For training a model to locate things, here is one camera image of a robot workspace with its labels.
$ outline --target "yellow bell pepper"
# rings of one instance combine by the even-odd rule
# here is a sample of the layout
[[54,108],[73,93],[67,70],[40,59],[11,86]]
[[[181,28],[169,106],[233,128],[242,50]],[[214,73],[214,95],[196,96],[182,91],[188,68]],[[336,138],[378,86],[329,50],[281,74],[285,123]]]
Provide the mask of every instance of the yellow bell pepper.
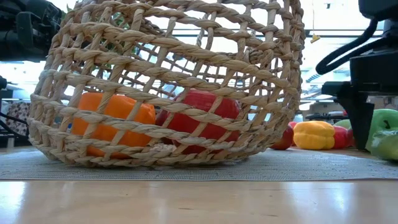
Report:
[[335,145],[335,129],[324,121],[306,121],[294,127],[294,143],[301,149],[331,149]]

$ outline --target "apple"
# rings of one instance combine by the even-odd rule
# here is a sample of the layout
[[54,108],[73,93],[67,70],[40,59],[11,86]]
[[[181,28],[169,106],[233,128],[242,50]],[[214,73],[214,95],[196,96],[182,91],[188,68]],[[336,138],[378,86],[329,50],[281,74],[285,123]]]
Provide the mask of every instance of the apple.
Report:
[[284,131],[284,134],[282,136],[282,139],[279,140],[279,142],[275,143],[273,146],[271,146],[271,149],[275,150],[286,150],[293,144],[293,128],[289,124],[287,125],[287,129]]
[[339,122],[336,122],[334,124],[334,126],[339,126],[339,127],[343,127],[343,128],[346,128],[346,129],[350,129],[351,128],[351,122],[349,121],[349,119],[344,119],[344,120],[341,120]]

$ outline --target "cable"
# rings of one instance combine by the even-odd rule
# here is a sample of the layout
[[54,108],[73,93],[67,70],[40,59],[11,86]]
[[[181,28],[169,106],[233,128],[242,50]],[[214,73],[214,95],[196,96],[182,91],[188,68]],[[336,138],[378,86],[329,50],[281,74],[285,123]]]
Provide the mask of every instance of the cable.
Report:
[[312,0],[312,40],[310,41],[311,44],[320,39],[320,37],[315,34],[315,6],[313,2],[314,0]]
[[0,90],[7,87],[7,80],[0,75]]
[[16,133],[15,131],[13,131],[11,128],[9,128],[3,121],[0,120],[0,126],[2,126],[2,128],[4,128],[6,131],[8,131],[9,133],[15,135],[15,137],[21,138],[21,139],[28,139],[28,136],[23,136],[19,133]]
[[6,115],[6,114],[4,114],[4,113],[2,113],[2,112],[0,112],[0,116],[3,116],[3,117],[5,117],[5,118],[7,118],[7,119],[11,119],[11,120],[14,120],[14,121],[18,121],[18,122],[20,122],[20,123],[22,123],[22,124],[26,124],[26,125],[27,125],[27,122],[26,122],[26,121],[21,120],[21,119],[18,119],[18,118],[15,118],[15,117],[12,117],[12,116],[8,116],[8,115]]
[[[361,55],[361,54],[363,54],[365,52],[368,52],[368,51],[370,51],[372,49],[375,49],[375,48],[379,48],[379,47],[382,47],[382,46],[385,46],[385,45],[388,45],[388,44],[392,44],[396,40],[397,40],[396,38],[392,38],[392,37],[381,38],[381,39],[375,40],[374,42],[368,43],[368,44],[366,44],[366,45],[364,45],[364,46],[362,46],[362,47],[360,47],[358,49],[355,49],[352,52],[350,52],[349,54],[347,54],[347,55],[341,57],[340,59],[338,59],[337,61],[333,62],[331,65],[328,65],[328,67],[326,68],[327,70],[326,70],[325,73],[328,73],[328,72],[338,68],[340,65],[344,64],[345,62],[347,62],[352,57],[359,56],[359,55]],[[321,74],[318,71],[318,67],[316,68],[316,70],[317,70],[317,72],[320,75],[325,74],[325,73]]]
[[377,23],[378,23],[377,20],[372,19],[370,21],[368,28],[366,28],[366,30],[363,32],[363,34],[361,36],[359,36],[354,41],[340,47],[339,49],[335,50],[334,52],[332,52],[328,56],[326,56],[324,59],[322,59],[318,63],[318,65],[315,67],[315,70],[317,71],[317,73],[319,75],[324,75],[324,74],[332,71],[333,69],[338,68],[340,65],[344,64],[345,62],[347,62],[349,60],[349,57],[347,57],[348,55],[350,55],[351,57],[358,56],[359,55],[358,52],[360,52],[360,51],[356,52],[357,54],[352,54],[352,52],[351,52],[350,54],[344,56],[343,58],[331,63],[334,59],[343,55],[347,51],[352,50],[355,47],[358,47],[359,45],[361,45],[361,44],[365,43],[367,40],[369,40],[373,36],[374,32],[377,29]]

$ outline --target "orange bell pepper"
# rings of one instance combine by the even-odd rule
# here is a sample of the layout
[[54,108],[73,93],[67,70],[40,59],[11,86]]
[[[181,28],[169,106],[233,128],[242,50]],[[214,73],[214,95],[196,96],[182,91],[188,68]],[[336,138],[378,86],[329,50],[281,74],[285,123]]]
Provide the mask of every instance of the orange bell pepper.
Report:
[[[102,93],[85,93],[81,96],[81,100],[78,105],[79,110],[96,111],[98,105],[101,102],[103,94]],[[112,116],[114,118],[126,119],[130,111],[136,104],[136,100],[132,98],[113,95],[105,108],[104,114]],[[134,121],[140,122],[142,124],[155,124],[155,108],[153,105],[142,104],[138,114],[134,118]],[[80,118],[75,118],[72,124],[72,134],[84,135],[88,123]],[[93,139],[99,139],[104,141],[112,141],[113,137],[117,133],[117,129],[99,124],[95,132],[91,135]],[[132,131],[126,131],[124,136],[121,138],[118,144],[126,146],[145,146],[151,137],[145,134],[138,134]],[[100,149],[88,146],[87,147],[88,156],[103,157],[105,152]],[[131,159],[128,155],[120,152],[114,152],[111,155],[112,159]]]
[[335,129],[324,121],[306,121],[294,127],[294,143],[301,149],[331,149],[335,145]]

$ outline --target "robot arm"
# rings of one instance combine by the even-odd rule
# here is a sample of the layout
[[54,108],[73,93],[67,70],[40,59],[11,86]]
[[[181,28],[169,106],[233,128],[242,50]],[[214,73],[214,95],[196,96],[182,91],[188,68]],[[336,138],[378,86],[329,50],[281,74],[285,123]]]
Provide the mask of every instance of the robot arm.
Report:
[[45,60],[61,19],[46,0],[0,1],[0,61]]
[[[374,110],[374,105],[367,103],[368,96],[398,95],[398,0],[359,0],[359,10],[371,19],[369,27],[361,37],[326,56],[317,65],[317,72],[323,75],[350,60],[351,81],[326,82],[322,94],[335,96],[335,101],[347,111],[356,146],[363,150]],[[331,63],[369,40],[379,21],[384,21],[383,38]]]

